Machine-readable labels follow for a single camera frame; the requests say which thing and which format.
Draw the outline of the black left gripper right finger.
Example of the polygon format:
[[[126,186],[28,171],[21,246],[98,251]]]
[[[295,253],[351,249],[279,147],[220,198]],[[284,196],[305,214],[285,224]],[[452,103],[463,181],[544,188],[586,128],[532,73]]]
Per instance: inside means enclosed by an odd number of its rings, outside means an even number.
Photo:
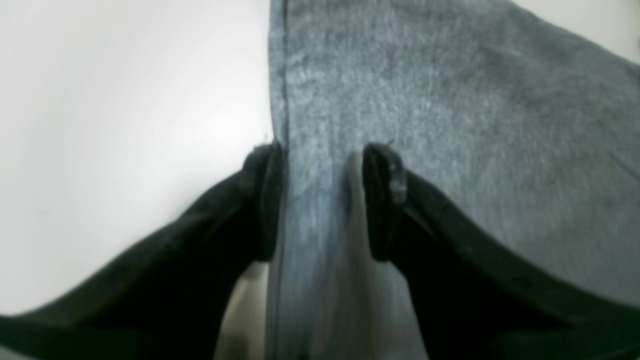
[[[430,360],[637,360],[639,310],[505,248],[390,146],[363,149],[372,257],[407,281]]]

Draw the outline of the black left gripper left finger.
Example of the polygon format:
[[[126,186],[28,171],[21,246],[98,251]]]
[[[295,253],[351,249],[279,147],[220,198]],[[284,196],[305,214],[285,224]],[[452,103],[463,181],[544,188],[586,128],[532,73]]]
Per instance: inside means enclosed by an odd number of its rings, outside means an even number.
[[[2,316],[1,346],[35,360],[211,360],[240,276],[277,244],[283,151],[273,142],[57,300]]]

